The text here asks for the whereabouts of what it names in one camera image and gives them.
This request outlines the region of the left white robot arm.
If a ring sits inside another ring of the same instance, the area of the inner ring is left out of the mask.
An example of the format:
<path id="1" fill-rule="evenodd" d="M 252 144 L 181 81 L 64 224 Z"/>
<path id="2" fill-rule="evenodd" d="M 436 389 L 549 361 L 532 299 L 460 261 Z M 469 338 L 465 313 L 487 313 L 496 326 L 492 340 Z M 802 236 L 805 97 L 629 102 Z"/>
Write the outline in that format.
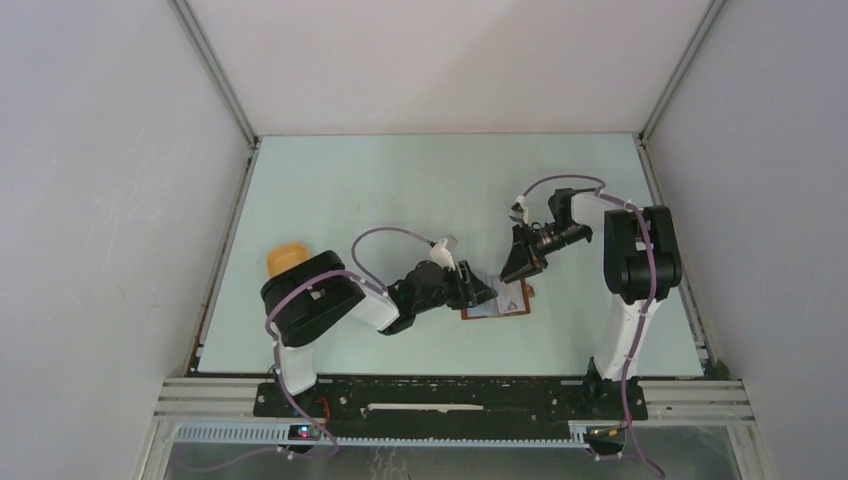
<path id="1" fill-rule="evenodd" d="M 316 403 L 315 344 L 340 321 L 361 320 L 383 335 L 411 327 L 417 317 L 438 308 L 468 310 L 495 299 L 498 292 L 438 246 L 430 258 L 387 287 L 348 270 L 332 250 L 292 264 L 263 285 L 265 330 L 272 339 L 274 374 L 282 382 L 278 404 L 304 416 Z"/>

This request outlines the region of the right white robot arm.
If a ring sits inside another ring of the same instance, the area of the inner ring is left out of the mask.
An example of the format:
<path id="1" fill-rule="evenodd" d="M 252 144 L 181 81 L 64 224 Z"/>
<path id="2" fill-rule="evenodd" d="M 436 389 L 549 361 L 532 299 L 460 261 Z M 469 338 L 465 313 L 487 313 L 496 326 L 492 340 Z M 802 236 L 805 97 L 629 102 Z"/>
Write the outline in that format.
<path id="1" fill-rule="evenodd" d="M 683 268 L 673 218 L 665 206 L 640 208 L 601 189 L 556 190 L 548 200 L 549 223 L 531 223 L 524 195 L 509 217 L 512 244 L 499 278 L 505 284 L 542 273 L 548 256 L 594 235 L 602 238 L 602 273 L 613 296 L 608 327 L 591 358 L 588 377 L 597 380 L 581 392 L 585 411 L 606 418 L 622 403 L 618 387 L 636 376 L 648 326 Z"/>

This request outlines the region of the brown leather card holder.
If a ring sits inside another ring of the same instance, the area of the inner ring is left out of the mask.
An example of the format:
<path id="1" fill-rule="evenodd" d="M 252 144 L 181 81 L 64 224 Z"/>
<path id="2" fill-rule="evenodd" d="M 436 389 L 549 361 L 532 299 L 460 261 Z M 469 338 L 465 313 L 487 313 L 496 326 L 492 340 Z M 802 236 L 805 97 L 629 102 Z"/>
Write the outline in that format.
<path id="1" fill-rule="evenodd" d="M 483 282 L 493 288 L 497 296 L 471 309 L 463 309 L 462 320 L 516 317 L 532 312 L 530 300 L 535 297 L 535 290 L 525 280 L 504 284 L 497 277 L 484 276 Z"/>

